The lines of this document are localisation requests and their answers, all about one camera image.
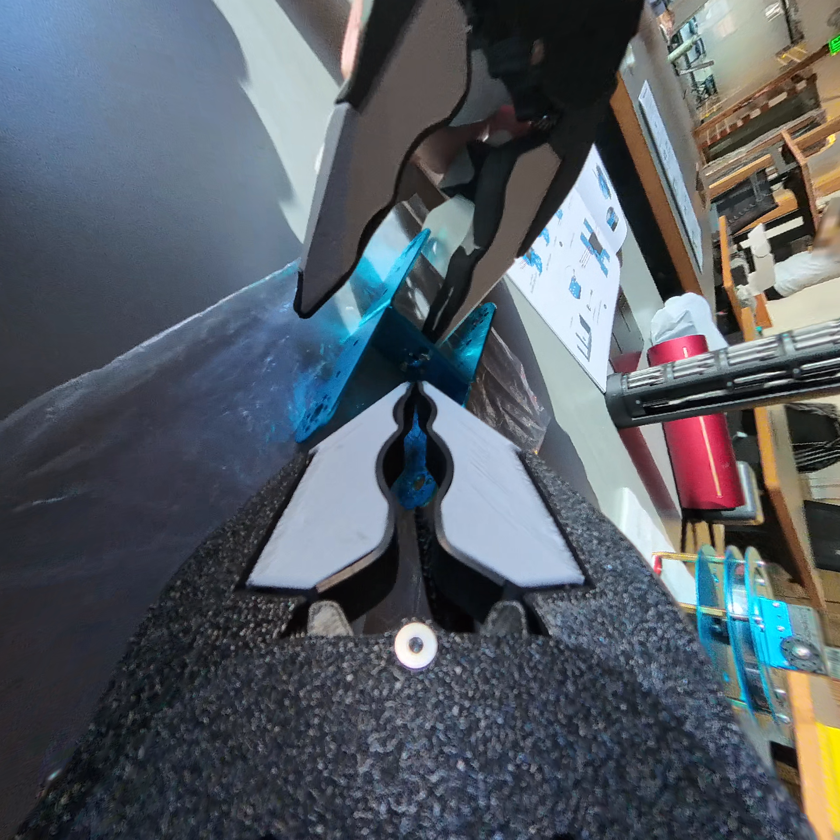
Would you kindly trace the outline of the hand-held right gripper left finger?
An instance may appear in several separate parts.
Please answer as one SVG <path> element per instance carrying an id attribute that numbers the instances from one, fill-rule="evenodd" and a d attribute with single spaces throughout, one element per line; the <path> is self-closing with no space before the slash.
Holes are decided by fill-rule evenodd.
<path id="1" fill-rule="evenodd" d="M 403 431 L 411 390 L 397 386 L 311 450 L 247 589 L 324 594 L 383 556 L 395 526 L 384 457 Z"/>

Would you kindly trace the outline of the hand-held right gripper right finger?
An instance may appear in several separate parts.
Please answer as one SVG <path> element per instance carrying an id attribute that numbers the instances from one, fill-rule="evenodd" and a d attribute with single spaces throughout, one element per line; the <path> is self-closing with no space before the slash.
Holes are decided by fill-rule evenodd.
<path id="1" fill-rule="evenodd" d="M 582 585 L 584 573 L 530 474 L 518 446 L 437 387 L 427 435 L 444 459 L 433 505 L 444 550 L 471 570 L 519 589 Z"/>

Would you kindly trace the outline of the red cylindrical container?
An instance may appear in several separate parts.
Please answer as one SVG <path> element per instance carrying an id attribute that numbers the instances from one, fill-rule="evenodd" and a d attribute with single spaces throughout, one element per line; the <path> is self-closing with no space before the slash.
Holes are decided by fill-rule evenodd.
<path id="1" fill-rule="evenodd" d="M 647 351 L 649 366 L 682 361 L 708 352 L 705 335 L 688 327 L 689 333 L 660 339 Z M 620 429 L 629 446 L 640 444 L 641 427 Z M 738 464 L 725 415 L 680 419 L 664 425 L 665 442 L 675 478 L 680 506 L 687 511 L 729 511 L 745 500 Z"/>

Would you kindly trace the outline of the white instruction sheet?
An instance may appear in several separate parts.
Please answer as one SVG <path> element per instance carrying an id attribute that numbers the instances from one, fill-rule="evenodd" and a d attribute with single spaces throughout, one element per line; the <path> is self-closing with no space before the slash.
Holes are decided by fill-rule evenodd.
<path id="1" fill-rule="evenodd" d="M 604 392 L 627 218 L 596 147 L 507 278 Z"/>

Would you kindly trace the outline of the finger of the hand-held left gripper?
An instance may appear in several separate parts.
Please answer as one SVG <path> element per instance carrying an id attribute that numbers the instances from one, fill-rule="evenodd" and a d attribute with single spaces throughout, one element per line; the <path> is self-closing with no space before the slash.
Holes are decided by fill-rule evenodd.
<path id="1" fill-rule="evenodd" d="M 468 37 L 461 2 L 371 3 L 325 133 L 298 267 L 300 318 L 350 278 L 414 151 L 466 100 Z"/>
<path id="2" fill-rule="evenodd" d="M 446 339 L 545 229 L 576 183 L 604 113 L 604 106 L 570 110 L 550 131 L 491 148 L 474 198 L 453 196 L 426 216 L 427 259 L 443 283 L 425 337 Z"/>

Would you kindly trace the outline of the wooden partition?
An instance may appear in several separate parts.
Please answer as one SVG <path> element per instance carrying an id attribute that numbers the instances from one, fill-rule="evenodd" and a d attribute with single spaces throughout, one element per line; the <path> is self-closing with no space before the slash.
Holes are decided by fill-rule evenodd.
<path id="1" fill-rule="evenodd" d="M 713 224 L 686 95 L 646 8 L 618 72 L 599 139 L 655 288 L 714 305 Z"/>

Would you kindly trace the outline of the white crumpled bag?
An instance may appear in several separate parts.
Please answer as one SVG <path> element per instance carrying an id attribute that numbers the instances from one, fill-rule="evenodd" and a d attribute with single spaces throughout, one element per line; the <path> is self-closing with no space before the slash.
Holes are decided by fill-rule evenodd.
<path id="1" fill-rule="evenodd" d="M 652 346 L 692 335 L 705 338 L 709 351 L 723 350 L 728 347 L 707 300 L 694 292 L 671 297 L 652 317 L 650 323 Z"/>

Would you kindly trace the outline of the wooden shelving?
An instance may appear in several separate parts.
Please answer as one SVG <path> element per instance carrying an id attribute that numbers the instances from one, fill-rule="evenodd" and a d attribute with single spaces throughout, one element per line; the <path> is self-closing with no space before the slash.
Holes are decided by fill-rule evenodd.
<path id="1" fill-rule="evenodd" d="M 746 248 L 764 226 L 773 257 L 813 245 L 838 197 L 838 56 L 824 47 L 695 129 L 711 205 L 713 236 L 726 222 Z"/>

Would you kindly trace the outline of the large clear plastic bag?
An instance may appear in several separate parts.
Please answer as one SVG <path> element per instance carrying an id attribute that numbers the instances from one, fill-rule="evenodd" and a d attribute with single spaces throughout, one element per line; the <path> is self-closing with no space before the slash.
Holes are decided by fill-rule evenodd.
<path id="1" fill-rule="evenodd" d="M 161 696 L 273 655 L 301 595 L 239 580 L 303 456 L 418 371 L 402 310 L 349 332 L 277 272 L 2 422 L 2 707 Z"/>

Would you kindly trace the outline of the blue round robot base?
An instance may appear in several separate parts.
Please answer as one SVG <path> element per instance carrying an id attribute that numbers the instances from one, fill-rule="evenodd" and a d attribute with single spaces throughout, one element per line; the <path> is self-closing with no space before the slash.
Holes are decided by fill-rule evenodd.
<path id="1" fill-rule="evenodd" d="M 774 594 L 771 566 L 754 548 L 723 555 L 656 553 L 654 572 L 694 617 L 700 643 L 730 702 L 779 728 L 792 724 L 790 673 L 828 677 L 829 648 L 814 609 Z"/>

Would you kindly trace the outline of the person's left hand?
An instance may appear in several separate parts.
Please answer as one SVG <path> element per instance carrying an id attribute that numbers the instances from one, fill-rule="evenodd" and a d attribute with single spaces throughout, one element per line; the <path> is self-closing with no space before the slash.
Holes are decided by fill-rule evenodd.
<path id="1" fill-rule="evenodd" d="M 426 137 L 414 151 L 411 162 L 441 193 L 468 183 L 474 167 L 468 153 L 471 143 L 500 145 L 531 130 L 530 122 L 517 118 L 505 105 L 488 118 L 460 125 L 446 125 Z"/>

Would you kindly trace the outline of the blue metal bracket assembly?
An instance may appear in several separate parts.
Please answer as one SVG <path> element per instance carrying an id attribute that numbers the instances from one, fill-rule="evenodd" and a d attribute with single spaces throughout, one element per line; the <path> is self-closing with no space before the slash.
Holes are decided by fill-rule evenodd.
<path id="1" fill-rule="evenodd" d="M 466 407 L 496 316 L 496 305 L 485 302 L 470 313 L 441 343 L 423 332 L 417 316 L 407 313 L 416 264 L 425 258 L 428 231 L 418 234 L 395 259 L 385 277 L 362 258 L 347 289 L 361 298 L 358 324 L 339 336 L 336 354 L 305 391 L 295 439 L 303 444 L 336 431 L 397 385 L 428 382 Z"/>

